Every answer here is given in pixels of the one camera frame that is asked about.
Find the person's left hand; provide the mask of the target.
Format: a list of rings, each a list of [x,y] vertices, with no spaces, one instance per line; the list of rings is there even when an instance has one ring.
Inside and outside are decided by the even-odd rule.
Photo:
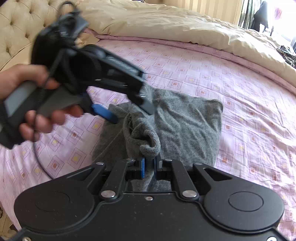
[[[29,80],[39,86],[45,83],[47,89],[59,87],[59,83],[49,77],[45,66],[17,64],[1,72],[1,100],[7,98],[21,83]],[[62,126],[67,114],[79,118],[83,115],[83,110],[80,106],[73,105],[66,109],[53,111],[49,118],[30,110],[25,114],[25,122],[18,129],[23,139],[35,142],[39,139],[40,133],[50,133],[53,125]]]

